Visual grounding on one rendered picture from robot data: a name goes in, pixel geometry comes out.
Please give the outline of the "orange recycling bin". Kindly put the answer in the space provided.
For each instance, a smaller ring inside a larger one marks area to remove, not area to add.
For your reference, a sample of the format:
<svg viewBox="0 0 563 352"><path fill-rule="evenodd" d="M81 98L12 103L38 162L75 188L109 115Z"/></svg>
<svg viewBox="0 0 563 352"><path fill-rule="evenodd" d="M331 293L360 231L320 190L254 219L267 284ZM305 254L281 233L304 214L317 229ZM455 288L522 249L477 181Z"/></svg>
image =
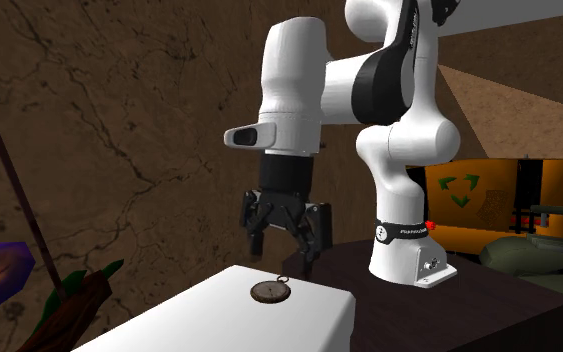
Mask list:
<svg viewBox="0 0 563 352"><path fill-rule="evenodd" d="M449 251L478 254L503 237L563 239L563 159L468 159L407 169L424 219Z"/></svg>

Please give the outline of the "brass pocket watch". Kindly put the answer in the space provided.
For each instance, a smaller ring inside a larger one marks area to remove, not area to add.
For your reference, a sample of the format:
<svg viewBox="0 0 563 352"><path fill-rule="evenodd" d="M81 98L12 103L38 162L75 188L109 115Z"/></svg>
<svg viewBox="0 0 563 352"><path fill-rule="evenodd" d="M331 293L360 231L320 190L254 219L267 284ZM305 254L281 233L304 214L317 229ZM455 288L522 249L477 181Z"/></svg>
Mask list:
<svg viewBox="0 0 563 352"><path fill-rule="evenodd" d="M259 282L252 286L250 295L255 301L263 304L283 302L291 295L288 281L288 277L278 276L275 280Z"/></svg>

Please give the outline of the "dark brown robot stand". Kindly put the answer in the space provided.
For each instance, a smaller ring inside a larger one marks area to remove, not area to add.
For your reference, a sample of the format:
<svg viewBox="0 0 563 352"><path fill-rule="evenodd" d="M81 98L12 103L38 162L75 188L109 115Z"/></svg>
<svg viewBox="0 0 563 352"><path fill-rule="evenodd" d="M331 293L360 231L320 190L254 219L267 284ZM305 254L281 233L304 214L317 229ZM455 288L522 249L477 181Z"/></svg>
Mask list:
<svg viewBox="0 0 563 352"><path fill-rule="evenodd" d="M372 246L338 244L310 277L354 295L351 352L563 352L562 293L454 255L433 288L392 284L369 272Z"/></svg>

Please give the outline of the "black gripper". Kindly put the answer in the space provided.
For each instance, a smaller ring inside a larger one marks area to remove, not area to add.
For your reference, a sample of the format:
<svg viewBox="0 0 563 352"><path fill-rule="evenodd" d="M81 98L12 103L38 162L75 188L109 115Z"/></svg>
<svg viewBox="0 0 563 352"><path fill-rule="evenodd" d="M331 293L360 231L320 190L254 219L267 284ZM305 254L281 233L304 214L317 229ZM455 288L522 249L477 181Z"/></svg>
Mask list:
<svg viewBox="0 0 563 352"><path fill-rule="evenodd" d="M269 224L292 234L303 256L304 267L311 267L323 251L333 246L331 205L307 204L313 165L313 157L261 156L261 193L246 191L240 213L240 225L246 230L253 258L263 255L264 230Z"/></svg>

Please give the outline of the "olive green sofa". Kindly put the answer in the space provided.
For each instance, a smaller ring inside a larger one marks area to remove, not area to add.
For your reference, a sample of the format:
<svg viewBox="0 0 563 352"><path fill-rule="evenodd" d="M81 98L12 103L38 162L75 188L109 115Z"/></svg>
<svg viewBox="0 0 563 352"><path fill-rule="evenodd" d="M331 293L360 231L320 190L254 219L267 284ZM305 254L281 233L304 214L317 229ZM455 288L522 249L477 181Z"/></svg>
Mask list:
<svg viewBox="0 0 563 352"><path fill-rule="evenodd" d="M487 244L481 263L563 294L563 238L529 232Z"/></svg>

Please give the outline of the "white table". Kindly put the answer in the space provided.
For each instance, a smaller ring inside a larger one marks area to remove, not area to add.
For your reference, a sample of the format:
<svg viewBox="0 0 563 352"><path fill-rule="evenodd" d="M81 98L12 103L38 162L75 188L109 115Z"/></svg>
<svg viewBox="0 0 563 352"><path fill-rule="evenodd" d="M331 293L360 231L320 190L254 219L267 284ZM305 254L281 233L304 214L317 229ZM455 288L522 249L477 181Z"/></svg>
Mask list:
<svg viewBox="0 0 563 352"><path fill-rule="evenodd" d="M72 352L350 352L355 297L295 278L280 303L251 297L277 278L233 265Z"/></svg>

